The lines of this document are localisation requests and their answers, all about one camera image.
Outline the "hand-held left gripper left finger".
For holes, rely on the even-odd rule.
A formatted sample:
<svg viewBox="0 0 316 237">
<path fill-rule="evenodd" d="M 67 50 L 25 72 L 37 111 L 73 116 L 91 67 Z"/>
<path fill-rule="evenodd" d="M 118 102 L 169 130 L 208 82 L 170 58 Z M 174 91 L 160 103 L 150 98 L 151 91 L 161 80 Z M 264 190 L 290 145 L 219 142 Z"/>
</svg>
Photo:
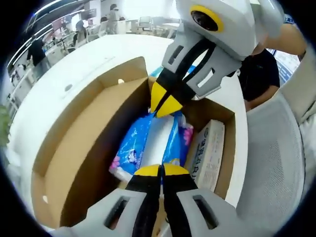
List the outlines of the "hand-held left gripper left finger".
<svg viewBox="0 0 316 237">
<path fill-rule="evenodd" d="M 84 220 L 60 227 L 53 237 L 150 237 L 159 210 L 161 165 L 137 170 L 125 189 L 117 188 L 92 205 Z"/>
</svg>

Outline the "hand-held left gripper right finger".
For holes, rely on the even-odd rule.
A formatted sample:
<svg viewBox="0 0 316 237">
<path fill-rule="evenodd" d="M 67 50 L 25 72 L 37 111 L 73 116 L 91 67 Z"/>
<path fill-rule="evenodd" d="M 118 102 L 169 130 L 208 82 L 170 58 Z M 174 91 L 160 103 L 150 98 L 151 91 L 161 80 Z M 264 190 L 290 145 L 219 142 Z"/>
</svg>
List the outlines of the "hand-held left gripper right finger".
<svg viewBox="0 0 316 237">
<path fill-rule="evenodd" d="M 232 237 L 238 230 L 235 208 L 208 189 L 199 189 L 189 172 L 162 167 L 164 210 L 173 237 Z"/>
</svg>

